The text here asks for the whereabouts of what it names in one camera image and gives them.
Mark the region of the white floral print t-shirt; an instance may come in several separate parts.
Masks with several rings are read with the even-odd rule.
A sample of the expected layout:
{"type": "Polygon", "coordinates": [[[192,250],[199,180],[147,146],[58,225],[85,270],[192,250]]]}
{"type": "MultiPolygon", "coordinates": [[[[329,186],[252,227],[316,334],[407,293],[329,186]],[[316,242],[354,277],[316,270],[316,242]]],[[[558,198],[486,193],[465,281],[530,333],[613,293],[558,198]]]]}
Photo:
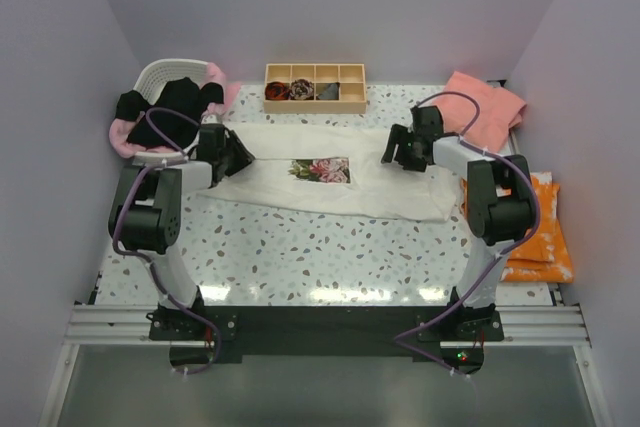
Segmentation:
{"type": "Polygon", "coordinates": [[[459,178],[431,166],[381,161],[388,133],[314,125],[233,123],[254,162],[205,196],[289,210],[444,222],[461,197],[459,178]]]}

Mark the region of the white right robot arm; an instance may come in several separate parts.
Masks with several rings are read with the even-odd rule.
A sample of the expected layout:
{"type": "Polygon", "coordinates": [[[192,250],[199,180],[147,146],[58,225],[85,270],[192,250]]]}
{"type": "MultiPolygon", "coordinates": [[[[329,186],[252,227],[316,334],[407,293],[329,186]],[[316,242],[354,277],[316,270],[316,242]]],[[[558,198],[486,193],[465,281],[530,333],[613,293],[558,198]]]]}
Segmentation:
{"type": "Polygon", "coordinates": [[[447,309],[431,321],[446,320],[448,333],[466,340],[480,329],[479,314],[495,308],[502,271],[511,252],[537,230],[540,205],[524,156],[502,156],[447,133],[435,106],[414,107],[411,115],[411,126],[391,127],[381,161],[411,172],[439,166],[466,182],[471,253],[447,309]]]}

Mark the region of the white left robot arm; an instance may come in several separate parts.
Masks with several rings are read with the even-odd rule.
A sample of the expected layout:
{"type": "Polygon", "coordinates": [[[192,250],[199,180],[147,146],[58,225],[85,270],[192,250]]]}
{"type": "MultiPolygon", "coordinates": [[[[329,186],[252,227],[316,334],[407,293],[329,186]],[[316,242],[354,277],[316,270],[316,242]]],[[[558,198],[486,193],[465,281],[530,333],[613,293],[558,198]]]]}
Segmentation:
{"type": "Polygon", "coordinates": [[[199,287],[177,247],[182,196],[213,188],[254,160],[235,131],[206,124],[196,136],[192,155],[162,154],[121,170],[108,220],[113,250],[148,268],[159,306],[176,310],[171,325],[185,339],[205,332],[207,315],[194,306],[201,299],[199,287]]]}

